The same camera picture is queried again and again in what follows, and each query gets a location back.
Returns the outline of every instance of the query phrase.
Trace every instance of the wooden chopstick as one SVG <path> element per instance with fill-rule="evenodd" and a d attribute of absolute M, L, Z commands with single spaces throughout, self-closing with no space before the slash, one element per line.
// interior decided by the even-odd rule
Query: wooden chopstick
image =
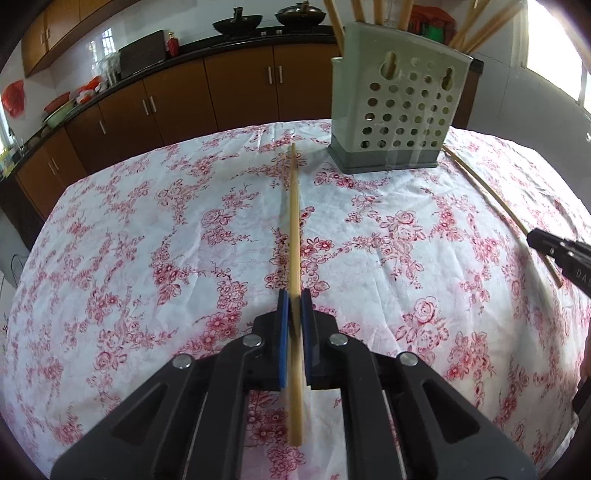
<path fill-rule="evenodd" d="M 400 17 L 398 19 L 398 29 L 406 32 L 408 30 L 408 23 L 410 16 L 413 13 L 414 0 L 404 0 L 400 10 Z"/>
<path fill-rule="evenodd" d="M 324 0 L 326 11 L 329 13 L 330 23 L 333 26 L 335 33 L 336 44 L 339 48 L 340 55 L 343 56 L 345 52 L 345 29 L 343 22 L 340 19 L 339 11 L 336 9 L 335 0 Z"/>
<path fill-rule="evenodd" d="M 382 0 L 374 0 L 374 23 L 376 25 L 384 24 L 384 5 Z"/>
<path fill-rule="evenodd" d="M 513 19 L 521 10 L 525 8 L 525 5 L 521 0 L 514 0 L 494 15 L 474 36 L 466 42 L 462 50 L 470 54 L 477 50 L 484 42 L 486 42 L 491 36 L 497 33 L 501 28 L 505 26 L 507 22 Z"/>
<path fill-rule="evenodd" d="M 289 292 L 291 303 L 289 365 L 288 365 L 288 442 L 291 446 L 302 444 L 304 412 L 303 397 L 303 344 L 300 319 L 300 205 L 297 178 L 296 144 L 291 144 L 290 168 L 290 275 Z"/>
<path fill-rule="evenodd" d="M 490 3 L 491 0 L 479 0 L 476 8 L 473 10 L 468 10 L 468 14 L 466 16 L 466 20 L 460 27 L 460 30 L 457 31 L 456 35 L 452 38 L 452 41 L 449 43 L 451 48 L 458 48 L 457 44 L 463 41 L 466 38 L 466 34 L 472 28 L 476 20 L 480 17 L 484 9 Z"/>
<path fill-rule="evenodd" d="M 353 16 L 356 22 L 365 22 L 365 14 L 363 13 L 363 6 L 361 0 L 351 0 L 351 6 L 353 7 Z"/>
<path fill-rule="evenodd" d="M 505 203 L 505 201 L 501 197 L 499 197 L 497 192 L 495 192 L 491 188 L 491 186 L 489 184 L 487 184 L 487 182 L 485 182 L 484 179 L 480 175 L 478 175 L 478 173 L 476 173 L 474 170 L 472 170 L 470 165 L 468 165 L 466 162 L 464 162 L 455 152 L 453 152 L 452 150 L 447 148 L 445 145 L 443 145 L 443 151 L 445 153 L 447 153 L 447 155 L 449 155 L 452 158 L 452 160 L 460 167 L 460 171 L 468 179 L 469 182 L 473 183 L 472 180 L 476 180 L 482 187 L 484 187 L 484 189 L 488 193 L 491 194 L 491 196 L 499 203 L 499 205 L 501 205 L 503 210 L 506 211 L 507 215 L 509 215 L 511 217 L 511 219 L 517 224 L 517 227 L 519 227 L 519 229 L 523 232 L 523 234 L 525 236 L 527 236 L 527 234 L 529 233 L 528 229 L 525 227 L 523 222 L 521 220 L 519 220 L 519 218 L 517 218 L 517 215 L 513 212 L 513 210 L 511 210 L 511 208 L 509 208 L 509 206 Z M 550 272 L 550 275 L 552 276 L 554 283 L 556 283 L 556 286 L 558 288 L 562 288 L 562 285 L 563 285 L 562 278 L 560 278 L 560 275 L 558 274 L 556 269 L 552 266 L 548 257 L 540 254 L 540 258 L 544 262 L 544 265 L 546 266 L 546 268 L 548 268 L 548 271 Z"/>

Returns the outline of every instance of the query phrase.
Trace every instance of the keyhole-shaped hole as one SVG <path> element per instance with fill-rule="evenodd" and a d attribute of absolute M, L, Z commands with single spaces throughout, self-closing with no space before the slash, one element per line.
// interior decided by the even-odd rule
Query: keyhole-shaped hole
<path fill-rule="evenodd" d="M 441 88 L 446 92 L 449 92 L 453 87 L 453 69 L 450 67 L 447 69 L 445 77 L 441 79 Z"/>
<path fill-rule="evenodd" d="M 394 78 L 396 75 L 396 54 L 393 51 L 386 52 L 386 58 L 379 71 L 386 80 Z"/>

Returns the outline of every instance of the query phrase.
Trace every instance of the red bottle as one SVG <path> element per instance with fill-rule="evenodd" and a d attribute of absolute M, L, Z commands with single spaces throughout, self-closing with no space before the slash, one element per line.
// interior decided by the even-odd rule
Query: red bottle
<path fill-rule="evenodd" d="M 176 57 L 178 56 L 178 38 L 174 38 L 174 32 L 169 32 L 168 36 L 168 51 L 170 52 L 171 57 Z"/>

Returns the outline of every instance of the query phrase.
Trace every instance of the gray holder base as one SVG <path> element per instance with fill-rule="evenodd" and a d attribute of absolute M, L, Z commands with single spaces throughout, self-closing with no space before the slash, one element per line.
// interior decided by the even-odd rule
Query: gray holder base
<path fill-rule="evenodd" d="M 439 150 L 422 150 L 418 161 L 411 163 L 415 150 L 373 150 L 367 152 L 347 152 L 332 135 L 328 146 L 330 156 L 339 170 L 346 174 L 369 171 L 408 170 L 411 168 L 435 168 Z"/>

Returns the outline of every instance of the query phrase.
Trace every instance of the tablecloth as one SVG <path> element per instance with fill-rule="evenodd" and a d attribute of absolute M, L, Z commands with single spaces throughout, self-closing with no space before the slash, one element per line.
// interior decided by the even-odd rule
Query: tablecloth
<path fill-rule="evenodd" d="M 560 290 L 523 234 L 444 153 L 435 169 L 342 174 L 330 122 L 269 124 L 160 148 L 70 186 L 9 320 L 2 415 L 40 469 L 170 358 L 219 352 L 287 285 L 288 149 L 301 268 L 317 310 L 386 355 L 415 352 L 542 468 L 572 425 L 591 303 Z M 591 242 L 591 218 L 533 150 L 450 129 L 446 145 L 529 227 Z M 243 479 L 345 479 L 338 391 L 306 398 L 287 444 L 253 392 Z"/>

